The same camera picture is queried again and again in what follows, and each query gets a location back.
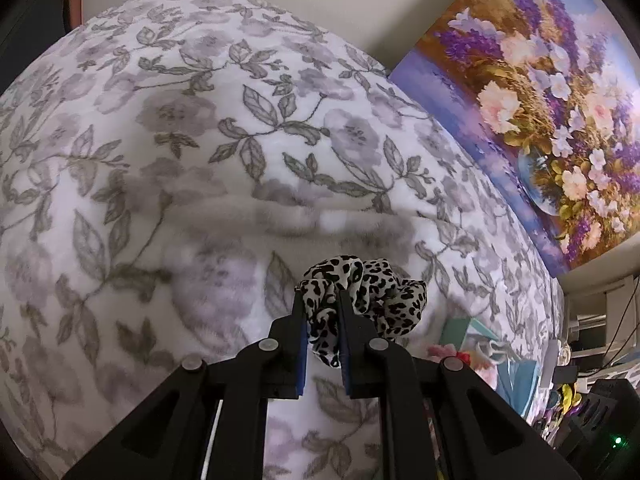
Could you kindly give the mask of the leopard print scrunchie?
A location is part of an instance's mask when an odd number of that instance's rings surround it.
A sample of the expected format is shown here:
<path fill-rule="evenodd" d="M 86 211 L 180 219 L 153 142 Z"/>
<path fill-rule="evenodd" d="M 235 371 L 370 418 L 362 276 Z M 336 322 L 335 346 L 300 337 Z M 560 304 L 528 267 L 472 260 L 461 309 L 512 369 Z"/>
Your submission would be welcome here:
<path fill-rule="evenodd" d="M 348 293 L 356 315 L 371 321 L 378 336 L 394 340 L 419 324 L 427 305 L 427 284 L 403 278 L 385 259 L 362 260 L 352 255 L 323 260 L 296 286 L 305 307 L 308 340 L 326 366 L 339 368 L 337 301 Z"/>

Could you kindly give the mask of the white power strip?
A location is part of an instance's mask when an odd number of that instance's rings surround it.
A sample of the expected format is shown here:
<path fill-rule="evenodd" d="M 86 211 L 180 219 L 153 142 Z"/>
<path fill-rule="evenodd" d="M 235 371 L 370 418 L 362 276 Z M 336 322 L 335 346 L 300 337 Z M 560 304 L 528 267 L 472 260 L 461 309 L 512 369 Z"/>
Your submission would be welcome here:
<path fill-rule="evenodd" d="M 548 341 L 547 350 L 544 352 L 544 359 L 541 362 L 539 387 L 549 389 L 552 383 L 553 372 L 558 365 L 558 357 L 562 348 L 562 342 L 553 338 Z"/>

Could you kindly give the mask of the flower painting canvas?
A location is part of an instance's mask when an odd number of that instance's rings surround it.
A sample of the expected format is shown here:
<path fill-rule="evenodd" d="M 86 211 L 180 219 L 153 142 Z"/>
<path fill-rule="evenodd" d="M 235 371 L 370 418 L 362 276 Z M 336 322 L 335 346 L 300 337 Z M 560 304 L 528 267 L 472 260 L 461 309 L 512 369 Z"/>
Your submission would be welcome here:
<path fill-rule="evenodd" d="M 485 170 L 553 275 L 639 229 L 639 21 L 624 0 L 454 0 L 392 81 Z"/>

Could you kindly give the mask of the blue face mask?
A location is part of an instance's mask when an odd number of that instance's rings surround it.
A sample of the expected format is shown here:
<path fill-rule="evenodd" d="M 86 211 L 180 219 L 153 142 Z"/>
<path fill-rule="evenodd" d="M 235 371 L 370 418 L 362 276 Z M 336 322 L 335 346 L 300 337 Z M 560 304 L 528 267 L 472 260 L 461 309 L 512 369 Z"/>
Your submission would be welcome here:
<path fill-rule="evenodd" d="M 528 415 L 536 396 L 540 366 L 518 356 L 507 341 L 479 339 L 474 370 L 521 417 Z"/>

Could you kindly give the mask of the teal white shallow tray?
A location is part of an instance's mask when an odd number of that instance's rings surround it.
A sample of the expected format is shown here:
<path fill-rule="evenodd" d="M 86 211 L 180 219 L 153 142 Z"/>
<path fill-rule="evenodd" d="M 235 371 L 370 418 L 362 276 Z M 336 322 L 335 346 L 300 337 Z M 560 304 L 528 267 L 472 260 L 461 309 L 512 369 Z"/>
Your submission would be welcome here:
<path fill-rule="evenodd" d="M 453 346 L 457 351 L 473 347 L 472 339 L 498 340 L 499 336 L 485 326 L 478 318 L 447 318 L 438 343 Z"/>

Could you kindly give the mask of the pink floral scrunchie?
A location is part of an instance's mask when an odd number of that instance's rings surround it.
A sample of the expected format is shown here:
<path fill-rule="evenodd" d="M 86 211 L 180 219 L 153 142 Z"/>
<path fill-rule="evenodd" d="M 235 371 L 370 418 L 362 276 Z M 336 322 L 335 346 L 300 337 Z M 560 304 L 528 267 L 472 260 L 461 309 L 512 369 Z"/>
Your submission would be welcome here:
<path fill-rule="evenodd" d="M 459 351 L 453 344 L 432 344 L 427 347 L 429 361 L 439 363 L 447 358 L 457 358 L 466 365 L 471 365 L 471 356 L 468 352 Z"/>

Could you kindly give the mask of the black power adapter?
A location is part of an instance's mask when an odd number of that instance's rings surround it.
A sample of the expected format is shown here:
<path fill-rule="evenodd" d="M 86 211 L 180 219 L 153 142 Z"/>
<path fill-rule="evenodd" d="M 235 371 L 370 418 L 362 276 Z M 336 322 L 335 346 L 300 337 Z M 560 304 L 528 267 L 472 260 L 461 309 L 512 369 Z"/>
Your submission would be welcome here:
<path fill-rule="evenodd" d="M 552 374 L 552 384 L 555 387 L 573 385 L 578 378 L 578 373 L 579 367 L 577 365 L 556 366 Z"/>

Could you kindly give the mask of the dark cabinet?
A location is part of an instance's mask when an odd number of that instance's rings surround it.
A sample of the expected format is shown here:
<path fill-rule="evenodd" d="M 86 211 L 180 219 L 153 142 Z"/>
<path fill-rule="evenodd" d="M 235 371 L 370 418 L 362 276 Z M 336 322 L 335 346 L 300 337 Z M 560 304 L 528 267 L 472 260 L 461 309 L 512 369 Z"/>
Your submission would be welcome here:
<path fill-rule="evenodd" d="M 1 0 L 1 89 L 82 22 L 82 0 Z"/>

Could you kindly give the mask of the grey floral blanket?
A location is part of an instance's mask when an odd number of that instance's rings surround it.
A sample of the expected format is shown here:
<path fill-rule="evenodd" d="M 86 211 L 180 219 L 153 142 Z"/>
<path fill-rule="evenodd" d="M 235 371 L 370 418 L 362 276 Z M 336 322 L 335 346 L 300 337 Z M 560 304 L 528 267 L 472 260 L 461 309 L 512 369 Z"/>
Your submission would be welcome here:
<path fill-rule="evenodd" d="M 1 419 L 58 479 L 187 356 L 232 358 L 335 256 L 541 361 L 563 298 L 466 151 L 373 58 L 260 0 L 128 0 L 1 98 Z"/>

